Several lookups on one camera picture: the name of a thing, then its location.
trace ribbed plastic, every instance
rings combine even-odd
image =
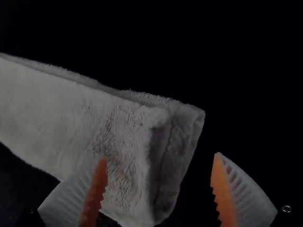
[[[214,156],[211,187],[222,227],[269,227],[277,215],[257,183],[221,153]]]
[[[99,160],[87,163],[66,181],[59,183],[44,200],[38,212],[46,227],[80,226],[85,218],[83,215],[89,215],[88,202],[94,199],[92,187],[96,186],[93,180],[99,163]]]

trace dark surface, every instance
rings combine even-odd
[[[209,187],[215,152],[246,171],[278,209],[292,206],[289,226],[299,220],[302,84],[296,29],[284,17],[246,20],[215,8],[201,18],[195,7],[134,14],[123,6],[111,11],[42,2],[10,1],[2,8],[0,52],[206,111],[177,206],[160,226],[218,226]],[[0,179],[0,226],[8,227],[58,183],[4,148]]]

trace white towel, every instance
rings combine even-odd
[[[106,156],[101,211],[123,227],[171,214],[204,119],[192,105],[0,53],[0,141],[59,180]]]

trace folded towel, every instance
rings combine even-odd
[[[124,227],[170,215],[204,119],[192,105],[0,53],[0,141],[59,180],[106,156],[101,212]]]

